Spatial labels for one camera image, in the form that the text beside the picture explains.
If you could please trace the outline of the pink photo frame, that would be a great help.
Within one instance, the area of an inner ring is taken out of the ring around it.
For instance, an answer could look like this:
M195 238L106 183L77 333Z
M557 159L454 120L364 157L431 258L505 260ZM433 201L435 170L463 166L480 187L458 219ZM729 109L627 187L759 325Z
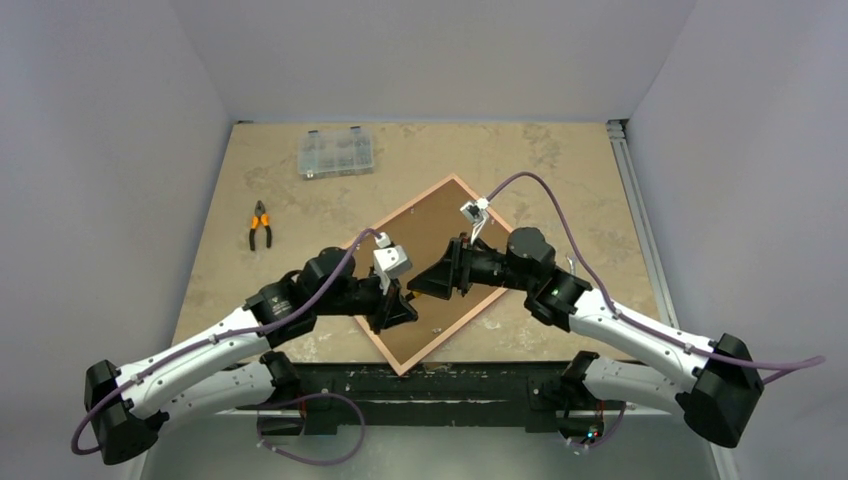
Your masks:
M400 277L402 286L439 260L451 238L471 230L460 207L477 197L463 180L450 175L374 225L411 259L413 268ZM503 288L475 285L466 296L455 292L448 301L426 295L412 299L410 305L418 319L378 334L371 332L365 317L358 316L356 321L391 369L404 375L423 360L441 358L445 344L463 329L504 327L514 315L516 303L515 295Z

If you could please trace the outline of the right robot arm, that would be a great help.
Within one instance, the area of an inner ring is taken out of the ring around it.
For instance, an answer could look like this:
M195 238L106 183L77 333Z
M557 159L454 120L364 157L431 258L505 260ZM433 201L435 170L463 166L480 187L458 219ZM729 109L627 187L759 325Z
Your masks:
M461 235L407 287L442 300L475 285L522 291L525 309L542 324L601 341L639 362L626 366L596 357L565 375L561 392L569 404L584 407L597 398L645 405L680 415L711 443L737 447L764 392L746 343L646 317L563 270L555 253L533 227L510 233L503 252Z

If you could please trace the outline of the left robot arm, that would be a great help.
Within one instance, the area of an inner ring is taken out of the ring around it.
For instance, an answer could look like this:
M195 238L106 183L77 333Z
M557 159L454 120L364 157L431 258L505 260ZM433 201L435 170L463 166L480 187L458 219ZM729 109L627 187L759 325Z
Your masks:
M123 463L158 440L175 414L166 408L181 394L246 357L263 354L312 331L320 316L363 316L378 333L417 320L400 292L399 278L412 267L405 250L390 245L372 253L364 278L354 274L351 251L328 247L300 270L262 287L211 327L167 350L117 366L102 360L86 371L84 425L96 446L84 449L75 432L77 455L98 453L106 465Z

